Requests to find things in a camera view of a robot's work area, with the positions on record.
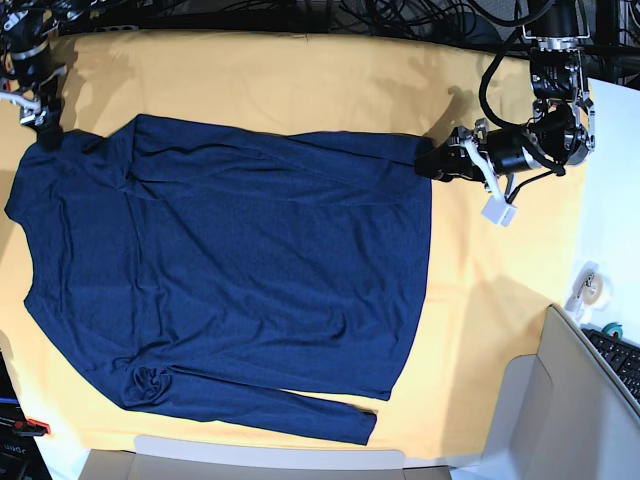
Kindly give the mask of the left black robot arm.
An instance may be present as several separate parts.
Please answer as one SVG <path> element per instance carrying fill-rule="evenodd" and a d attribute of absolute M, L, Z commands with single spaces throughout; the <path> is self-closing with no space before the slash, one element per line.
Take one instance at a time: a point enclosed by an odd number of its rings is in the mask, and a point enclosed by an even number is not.
<path fill-rule="evenodd" d="M 454 128 L 431 150 L 416 153 L 414 171 L 434 181 L 462 179 L 483 184 L 500 200 L 513 202 L 522 185 L 517 174 L 562 176 L 595 147 L 595 108 L 583 71 L 582 40 L 589 37 L 580 1 L 530 1 L 525 16 L 501 19 L 479 4 L 472 8 L 511 33 L 481 77 L 478 91 L 484 113 L 475 126 Z M 507 52 L 526 42 L 532 117 L 517 124 L 500 118 L 488 101 L 488 87 Z"/>

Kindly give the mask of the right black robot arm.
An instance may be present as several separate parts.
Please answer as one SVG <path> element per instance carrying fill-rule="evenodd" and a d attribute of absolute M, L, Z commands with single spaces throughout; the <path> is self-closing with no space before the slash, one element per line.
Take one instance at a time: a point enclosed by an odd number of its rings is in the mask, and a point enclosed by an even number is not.
<path fill-rule="evenodd" d="M 1 3 L 1 98 L 20 108 L 20 124 L 46 151 L 63 139 L 59 88 L 67 67 L 54 59 L 49 36 L 68 7 L 66 1 Z"/>

